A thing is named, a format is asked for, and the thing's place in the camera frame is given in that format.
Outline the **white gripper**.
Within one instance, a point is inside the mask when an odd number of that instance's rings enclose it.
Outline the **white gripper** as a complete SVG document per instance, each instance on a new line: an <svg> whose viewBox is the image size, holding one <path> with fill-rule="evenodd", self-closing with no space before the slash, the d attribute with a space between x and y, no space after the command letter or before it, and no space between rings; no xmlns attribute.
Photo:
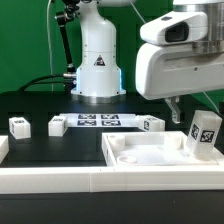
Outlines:
<svg viewBox="0 0 224 224"><path fill-rule="evenodd" d="M224 52L198 54L193 49L207 33L203 12L172 11L140 28L145 43L136 59L136 89L148 100L168 97L175 124L181 122L179 95L224 88Z"/></svg>

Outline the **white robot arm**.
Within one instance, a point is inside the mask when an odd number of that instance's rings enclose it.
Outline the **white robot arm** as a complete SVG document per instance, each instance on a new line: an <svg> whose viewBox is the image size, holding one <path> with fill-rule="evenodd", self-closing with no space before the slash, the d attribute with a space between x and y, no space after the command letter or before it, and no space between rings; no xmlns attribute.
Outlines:
<svg viewBox="0 0 224 224"><path fill-rule="evenodd" d="M125 95L116 64L116 28L98 8L136 0L81 0L82 63L73 96L107 103ZM163 98L181 121L181 95L224 89L224 0L173 0L173 10L140 28L135 86L148 100Z"/></svg>

